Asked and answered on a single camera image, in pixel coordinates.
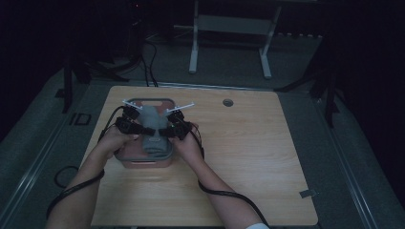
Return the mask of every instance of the person's right hand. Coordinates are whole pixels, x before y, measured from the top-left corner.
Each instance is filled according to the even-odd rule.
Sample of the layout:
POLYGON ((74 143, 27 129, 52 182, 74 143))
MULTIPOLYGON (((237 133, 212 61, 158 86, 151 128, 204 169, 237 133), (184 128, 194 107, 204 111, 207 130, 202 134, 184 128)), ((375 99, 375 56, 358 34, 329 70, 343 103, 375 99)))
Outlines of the person's right hand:
MULTIPOLYGON (((197 132, 197 128, 199 128, 199 126, 196 123, 193 123, 193 129, 191 132, 193 132, 194 135, 197 132)), ((193 166, 196 163, 201 163, 203 161, 199 144, 191 133, 188 133, 183 140, 180 140, 178 137, 170 137, 169 141, 189 166, 193 166)))

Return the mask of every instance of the dark background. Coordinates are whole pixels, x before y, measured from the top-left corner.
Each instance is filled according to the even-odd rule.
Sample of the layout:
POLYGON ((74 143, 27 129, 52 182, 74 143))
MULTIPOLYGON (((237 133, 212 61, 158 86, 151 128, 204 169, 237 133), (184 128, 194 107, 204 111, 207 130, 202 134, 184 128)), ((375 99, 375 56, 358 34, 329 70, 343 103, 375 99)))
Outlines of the dark background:
MULTIPOLYGON (((229 13, 260 15, 241 2, 234 2, 229 13)), ((112 44, 119 43, 114 41, 118 28, 134 21, 152 23, 168 38, 173 24, 192 25, 193 1, 132 1, 135 14, 128 11, 126 3, 0 2, 1 107, 5 120, 1 139, 49 77, 62 68, 68 54, 85 52, 96 59, 111 59, 112 44), (141 8, 134 9, 134 4, 141 8)), ((405 206, 405 8, 394 0, 283 4, 276 30, 324 36, 321 46, 325 49, 313 57, 312 64, 322 68, 326 59, 337 63, 338 89, 405 206)))

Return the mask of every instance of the white table leg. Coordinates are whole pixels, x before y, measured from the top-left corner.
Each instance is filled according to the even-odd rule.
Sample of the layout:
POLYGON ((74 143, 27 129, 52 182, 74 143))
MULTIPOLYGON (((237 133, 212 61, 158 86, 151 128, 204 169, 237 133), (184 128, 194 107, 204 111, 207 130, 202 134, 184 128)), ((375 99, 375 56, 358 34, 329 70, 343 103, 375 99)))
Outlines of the white table leg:
POLYGON ((281 7, 278 7, 276 12, 274 13, 272 23, 268 28, 266 43, 261 49, 259 49, 260 60, 262 61, 263 75, 266 79, 271 78, 271 71, 270 71, 270 67, 268 65, 267 52, 268 52, 268 48, 270 46, 271 38, 274 35, 274 30, 277 25, 277 20, 280 16, 280 12, 281 12, 281 7))
POLYGON ((197 72, 197 60, 199 57, 199 44, 198 44, 198 33, 199 33, 199 1, 194 1, 194 28, 193 28, 193 47, 191 49, 190 57, 190 67, 188 69, 189 73, 197 72))

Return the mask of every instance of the gray carpet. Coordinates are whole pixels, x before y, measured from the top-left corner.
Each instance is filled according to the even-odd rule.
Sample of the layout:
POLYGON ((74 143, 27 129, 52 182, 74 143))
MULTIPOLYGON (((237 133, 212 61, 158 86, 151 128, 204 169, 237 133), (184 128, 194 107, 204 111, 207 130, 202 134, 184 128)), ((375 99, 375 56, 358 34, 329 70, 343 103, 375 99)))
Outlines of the gray carpet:
MULTIPOLYGON (((262 77, 259 54, 255 48, 218 45, 210 40, 202 42, 200 47, 198 72, 188 74, 191 46, 183 37, 178 42, 157 45, 153 71, 161 86, 177 83, 271 90, 299 78, 318 44, 319 40, 307 37, 275 37, 268 54, 273 78, 266 80, 262 77)), ((149 64, 153 48, 146 46, 144 55, 149 64)), ((44 227, 48 204, 61 190, 53 183, 53 176, 64 166, 79 165, 111 86, 145 85, 141 67, 122 75, 132 80, 123 84, 97 77, 89 86, 75 84, 74 105, 68 114, 61 114, 63 101, 54 98, 62 85, 61 73, 55 75, 2 141, 0 206, 3 211, 21 177, 43 146, 49 145, 46 139, 55 134, 54 127, 62 126, 54 136, 55 141, 49 147, 49 155, 36 182, 27 196, 21 199, 7 228, 44 227), (89 125, 71 123, 74 113, 91 115, 89 125)), ((404 211, 352 114, 344 104, 337 102, 340 113, 334 115, 335 128, 331 131, 321 115, 324 104, 309 97, 309 87, 310 83, 279 95, 309 188, 318 193, 313 201, 320 224, 323 228, 373 228, 363 224, 364 220, 353 201, 353 193, 341 165, 343 154, 377 227, 403 228, 404 211)), ((61 181, 68 182, 69 179, 66 176, 61 181)))

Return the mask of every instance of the table top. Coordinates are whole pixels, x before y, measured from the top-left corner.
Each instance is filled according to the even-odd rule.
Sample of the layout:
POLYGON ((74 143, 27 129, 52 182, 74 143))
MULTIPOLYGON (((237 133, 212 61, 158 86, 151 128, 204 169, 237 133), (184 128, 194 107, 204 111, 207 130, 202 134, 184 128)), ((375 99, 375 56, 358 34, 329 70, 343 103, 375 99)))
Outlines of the table top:
MULTIPOLYGON (((123 99, 170 98, 199 124, 205 160, 236 192, 251 198, 270 225, 314 225, 308 186, 276 93, 185 88, 113 87, 85 157, 123 99), (234 104, 226 107, 224 99, 234 104)), ((166 168, 126 169, 110 159, 100 182, 93 225, 221 226, 197 178, 174 153, 166 168)))

